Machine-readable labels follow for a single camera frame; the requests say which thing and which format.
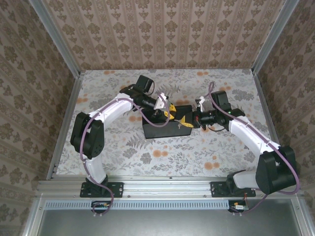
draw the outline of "gray panel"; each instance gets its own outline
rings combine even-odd
[[[299,236],[291,200],[266,200],[252,213],[227,210],[46,210],[40,236]]]

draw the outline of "wall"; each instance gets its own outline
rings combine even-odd
[[[82,70],[251,68],[284,0],[44,0]]]
[[[0,1],[0,235],[22,230],[73,85],[28,1]]]
[[[258,76],[280,142],[296,153],[315,216],[315,1],[299,1]]]

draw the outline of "yellow object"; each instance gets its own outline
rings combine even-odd
[[[174,119],[175,117],[172,116],[172,114],[169,114],[169,119]]]
[[[188,128],[193,128],[192,124],[186,123],[185,116],[181,119],[180,124],[182,124],[183,126],[186,126]]]
[[[169,111],[170,111],[170,112],[175,112],[175,111],[176,111],[176,108],[175,108],[175,106],[174,106],[173,104],[171,104],[171,105],[169,106]]]

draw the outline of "wire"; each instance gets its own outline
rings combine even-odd
[[[210,129],[213,132],[221,132],[221,131],[225,130],[225,128],[220,129],[220,130],[215,130],[215,129],[210,128],[209,125],[208,125],[208,129]]]
[[[108,107],[110,107],[111,105],[115,104],[116,102],[119,102],[119,101],[127,101],[127,102],[130,102],[139,112],[140,114],[142,115],[142,117],[152,126],[154,127],[164,127],[168,124],[169,122],[169,119],[170,119],[170,112],[169,112],[169,107],[167,106],[167,103],[166,101],[164,100],[164,98],[159,94],[158,95],[159,98],[162,100],[162,102],[164,103],[166,109],[167,109],[167,113],[168,113],[168,116],[167,116],[167,120],[164,124],[162,125],[156,125],[156,124],[153,124],[151,121],[148,120],[148,118],[146,118],[146,116],[143,114],[143,112],[141,111],[141,108],[138,107],[133,101],[131,101],[130,99],[127,99],[127,98],[118,98],[116,100],[113,100],[109,103],[107,103],[102,109],[100,109],[98,111],[98,113],[96,113],[90,120],[89,122],[87,123],[87,125],[85,126],[84,128],[84,131],[83,131],[83,134],[82,134],[82,139],[81,139],[81,144],[80,144],[80,159],[81,161],[83,162],[83,167],[88,175],[88,177],[90,178],[90,181],[93,182],[94,184],[96,184],[97,186],[99,187],[102,187],[104,189],[106,189],[109,193],[110,193],[110,197],[111,197],[111,201],[110,201],[110,204],[108,206],[108,208],[102,213],[102,214],[97,214],[95,212],[95,207],[93,207],[92,209],[92,212],[94,213],[94,215],[103,215],[103,214],[106,214],[109,209],[111,208],[111,206],[113,205],[113,202],[114,202],[114,194],[113,192],[105,185],[102,185],[100,183],[98,183],[92,176],[91,176],[91,173],[89,172],[88,168],[87,168],[87,164],[86,164],[86,160],[85,158],[83,157],[83,145],[84,145],[84,140],[85,140],[85,136],[87,134],[87,131],[91,125],[91,123],[93,122],[93,120],[99,115],[101,114],[103,111],[105,111]]]
[[[212,90],[214,89],[214,86],[215,86],[215,83],[214,82],[210,82],[209,83],[209,88],[208,88],[208,94],[204,97],[209,97],[212,104],[220,111],[222,112],[223,114],[227,115],[228,117],[231,117],[232,119],[235,119],[237,120],[238,122],[242,123],[242,124],[245,124],[249,129],[251,129],[258,137],[260,137],[264,143],[266,145],[268,145],[269,147],[271,147],[272,150],[275,151],[275,153],[282,159],[282,161],[288,166],[288,168],[291,170],[293,176],[294,176],[294,179],[295,179],[295,182],[296,182],[296,186],[295,186],[295,190],[292,191],[292,192],[285,192],[285,191],[278,191],[279,193],[283,193],[283,194],[288,194],[288,195],[293,195],[293,194],[296,194],[299,190],[300,190],[300,180],[299,180],[299,177],[297,176],[297,173],[296,171],[294,170],[294,168],[291,166],[291,164],[286,160],[286,158],[278,151],[278,149],[273,146],[269,140],[267,140],[264,136],[262,136],[258,131],[256,131],[256,129],[251,125],[251,124],[247,124],[245,121],[227,113],[226,111],[224,111],[223,109],[221,109],[214,101],[214,99],[212,98],[211,96],[211,93],[212,93]],[[260,201],[259,203],[257,203],[253,208],[249,209],[248,211],[246,212],[243,212],[243,214],[245,213],[249,213],[251,212],[252,210],[256,209],[265,199],[266,197],[268,196],[268,194],[266,194]]]
[[[154,80],[153,80],[153,91],[150,93],[150,94],[147,94],[148,96],[151,96],[153,93],[154,93],[154,89],[156,88],[156,84],[154,83]]]

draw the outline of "floral wallpaper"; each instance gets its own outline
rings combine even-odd
[[[19,235],[45,179],[73,77],[28,1],[0,1],[0,235]]]
[[[251,68],[284,0],[44,0],[81,70]]]
[[[244,110],[254,126],[269,136],[266,120],[250,69],[93,70],[85,73],[82,88],[58,164],[58,175],[85,175],[79,154],[70,144],[76,116],[92,112],[112,100],[121,88],[136,83],[140,75],[155,82],[155,92],[164,92],[174,105],[195,104],[215,90],[225,90],[233,108]],[[206,110],[211,102],[204,103]],[[139,112],[130,111],[105,130],[105,149],[100,154],[107,174],[114,176],[219,176],[257,166],[258,158],[227,131],[193,129],[191,135],[145,139]],[[212,129],[219,130],[219,125]]]
[[[279,140],[295,151],[315,219],[314,1],[299,1],[258,75]]]

